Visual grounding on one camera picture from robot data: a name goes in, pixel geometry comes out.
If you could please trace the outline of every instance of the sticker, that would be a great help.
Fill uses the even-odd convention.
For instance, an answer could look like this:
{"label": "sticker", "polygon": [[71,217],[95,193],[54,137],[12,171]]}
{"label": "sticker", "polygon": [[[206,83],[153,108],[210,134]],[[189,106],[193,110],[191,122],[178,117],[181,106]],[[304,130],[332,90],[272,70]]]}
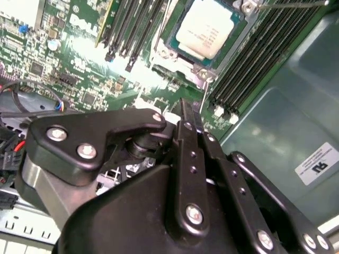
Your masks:
{"label": "sticker", "polygon": [[309,185],[338,161],[339,152],[326,142],[300,164],[295,172],[305,185]]}

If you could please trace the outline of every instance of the silver screw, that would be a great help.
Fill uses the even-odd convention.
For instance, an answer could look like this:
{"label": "silver screw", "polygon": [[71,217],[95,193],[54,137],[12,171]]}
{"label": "silver screw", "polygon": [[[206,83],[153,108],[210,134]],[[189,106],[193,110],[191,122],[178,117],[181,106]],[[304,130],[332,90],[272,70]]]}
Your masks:
{"label": "silver screw", "polygon": [[260,243],[267,249],[273,250],[273,242],[270,236],[263,230],[259,230],[257,233]]}
{"label": "silver screw", "polygon": [[245,13],[250,13],[252,11],[252,9],[253,9],[253,4],[251,4],[250,2],[246,2],[242,6],[242,10]]}
{"label": "silver screw", "polygon": [[60,142],[64,141],[67,138],[67,133],[61,128],[53,127],[48,129],[47,137],[51,140]]}
{"label": "silver screw", "polygon": [[200,210],[194,205],[188,205],[186,207],[186,216],[189,218],[190,222],[195,225],[199,225],[202,223],[202,213]]}
{"label": "silver screw", "polygon": [[155,120],[155,121],[158,121],[158,122],[161,122],[163,119],[162,119],[162,117],[161,117],[161,115],[159,114],[159,113],[155,113],[154,115],[153,115],[153,119]]}
{"label": "silver screw", "polygon": [[78,146],[77,149],[78,155],[84,159],[93,159],[96,156],[96,150],[94,146],[88,143],[83,143]]}
{"label": "silver screw", "polygon": [[307,245],[309,245],[312,249],[315,249],[317,247],[315,241],[313,240],[312,237],[310,237],[308,234],[303,235]]}
{"label": "silver screw", "polygon": [[192,129],[192,125],[191,125],[189,122],[184,123],[184,126],[185,126],[187,129],[189,129],[190,131],[193,130],[193,129]]}
{"label": "silver screw", "polygon": [[140,164],[126,165],[126,169],[134,173],[136,173],[139,168],[140,168]]}
{"label": "silver screw", "polygon": [[214,142],[216,140],[210,133],[207,134],[207,137],[212,142]]}
{"label": "silver screw", "polygon": [[240,162],[245,162],[245,158],[242,155],[237,155]]}
{"label": "silver screw", "polygon": [[321,247],[323,247],[325,250],[329,249],[328,243],[325,241],[325,239],[321,235],[317,235],[317,239]]}

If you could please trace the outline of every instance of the red wire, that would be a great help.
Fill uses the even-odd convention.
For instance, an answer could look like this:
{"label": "red wire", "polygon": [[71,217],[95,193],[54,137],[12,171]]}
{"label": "red wire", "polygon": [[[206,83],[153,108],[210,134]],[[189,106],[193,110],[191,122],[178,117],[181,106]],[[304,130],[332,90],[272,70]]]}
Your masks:
{"label": "red wire", "polygon": [[14,152],[19,152],[20,149],[25,145],[25,143],[26,143],[26,141],[23,140],[19,144],[17,144],[17,146],[14,148]]}

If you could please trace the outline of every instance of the motherboard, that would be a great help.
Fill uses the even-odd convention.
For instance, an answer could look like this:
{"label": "motherboard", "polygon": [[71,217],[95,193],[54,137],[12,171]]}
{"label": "motherboard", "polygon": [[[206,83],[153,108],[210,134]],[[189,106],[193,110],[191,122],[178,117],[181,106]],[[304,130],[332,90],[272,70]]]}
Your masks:
{"label": "motherboard", "polygon": [[41,82],[80,112],[171,112],[184,97],[221,139],[331,6],[293,3],[6,0],[0,84]]}

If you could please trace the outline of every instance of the ul logo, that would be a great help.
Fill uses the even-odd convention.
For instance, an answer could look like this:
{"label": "ul logo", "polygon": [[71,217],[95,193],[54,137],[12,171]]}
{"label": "ul logo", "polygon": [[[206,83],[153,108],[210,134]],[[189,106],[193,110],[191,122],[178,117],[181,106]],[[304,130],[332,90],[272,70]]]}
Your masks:
{"label": "ul logo", "polygon": [[312,167],[312,170],[316,173],[320,173],[321,171],[323,171],[327,167],[328,167],[328,165],[326,163],[319,162],[317,165]]}

